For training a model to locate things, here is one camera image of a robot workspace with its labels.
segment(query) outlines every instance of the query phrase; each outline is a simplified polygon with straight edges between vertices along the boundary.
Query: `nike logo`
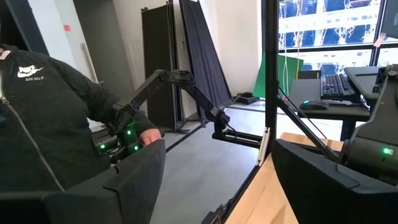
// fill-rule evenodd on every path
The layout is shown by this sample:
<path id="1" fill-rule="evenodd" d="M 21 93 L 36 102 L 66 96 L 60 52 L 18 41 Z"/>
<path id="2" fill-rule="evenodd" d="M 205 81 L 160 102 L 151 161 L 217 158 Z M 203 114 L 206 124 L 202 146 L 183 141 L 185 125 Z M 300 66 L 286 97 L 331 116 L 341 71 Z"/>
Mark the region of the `nike logo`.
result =
<path id="1" fill-rule="evenodd" d="M 29 67 L 19 67 L 17 76 L 19 78 L 29 77 L 29 76 L 37 73 L 41 69 L 43 69 L 43 68 L 36 68 L 36 66 L 34 66 L 34 65 L 31 65 Z"/>

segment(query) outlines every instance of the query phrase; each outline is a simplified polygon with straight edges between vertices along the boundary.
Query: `wooden desk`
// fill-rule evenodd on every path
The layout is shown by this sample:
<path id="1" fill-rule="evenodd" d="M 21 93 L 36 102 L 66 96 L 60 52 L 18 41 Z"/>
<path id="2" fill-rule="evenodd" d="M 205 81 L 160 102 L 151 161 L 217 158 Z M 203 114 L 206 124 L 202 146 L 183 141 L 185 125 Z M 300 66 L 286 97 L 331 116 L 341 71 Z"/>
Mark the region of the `wooden desk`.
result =
<path id="1" fill-rule="evenodd" d="M 283 133 L 283 140 L 314 146 L 306 136 Z M 334 150 L 341 150 L 343 142 L 324 140 Z M 297 224 L 296 217 L 279 184 L 271 156 L 253 178 L 226 224 Z"/>

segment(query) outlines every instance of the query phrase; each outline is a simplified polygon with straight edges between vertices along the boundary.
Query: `computer mouse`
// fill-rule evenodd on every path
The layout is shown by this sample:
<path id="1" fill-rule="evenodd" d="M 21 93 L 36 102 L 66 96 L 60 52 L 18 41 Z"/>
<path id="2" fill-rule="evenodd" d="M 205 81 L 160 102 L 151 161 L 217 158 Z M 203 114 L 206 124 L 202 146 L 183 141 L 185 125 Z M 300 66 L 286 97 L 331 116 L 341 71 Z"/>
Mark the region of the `computer mouse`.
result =
<path id="1" fill-rule="evenodd" d="M 302 110 L 327 110 L 328 108 L 328 103 L 317 100 L 306 100 L 300 105 Z"/>

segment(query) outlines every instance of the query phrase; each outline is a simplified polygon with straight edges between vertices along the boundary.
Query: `computer keyboard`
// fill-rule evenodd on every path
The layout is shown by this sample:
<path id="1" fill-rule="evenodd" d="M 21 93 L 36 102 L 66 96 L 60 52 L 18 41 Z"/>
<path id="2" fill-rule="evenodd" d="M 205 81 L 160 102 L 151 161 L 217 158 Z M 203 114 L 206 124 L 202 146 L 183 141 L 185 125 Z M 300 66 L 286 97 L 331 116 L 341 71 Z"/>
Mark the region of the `computer keyboard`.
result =
<path id="1" fill-rule="evenodd" d="M 322 75 L 322 100 L 352 100 L 356 96 L 346 75 Z"/>

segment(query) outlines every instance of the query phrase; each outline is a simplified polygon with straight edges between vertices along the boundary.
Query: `concrete floor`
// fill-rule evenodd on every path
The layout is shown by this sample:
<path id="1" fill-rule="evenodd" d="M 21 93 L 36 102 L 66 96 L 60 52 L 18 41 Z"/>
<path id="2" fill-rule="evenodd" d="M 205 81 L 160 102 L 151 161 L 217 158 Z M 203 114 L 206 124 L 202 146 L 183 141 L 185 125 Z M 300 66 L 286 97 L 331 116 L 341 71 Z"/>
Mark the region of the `concrete floor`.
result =
<path id="1" fill-rule="evenodd" d="M 264 102 L 233 107 L 251 110 L 226 109 L 234 129 L 262 135 Z M 328 139 L 339 140 L 341 121 L 311 120 Z M 303 121 L 318 137 L 323 137 L 308 120 Z M 194 129 L 198 125 L 190 123 L 186 128 Z M 283 132 L 303 134 L 279 109 L 277 136 Z M 209 123 L 167 153 L 163 183 L 151 224 L 201 223 L 208 212 L 232 198 L 249 175 L 255 165 L 257 149 L 213 140 L 212 133 L 213 124 Z M 167 133 L 165 140 L 169 146 L 183 136 Z"/>

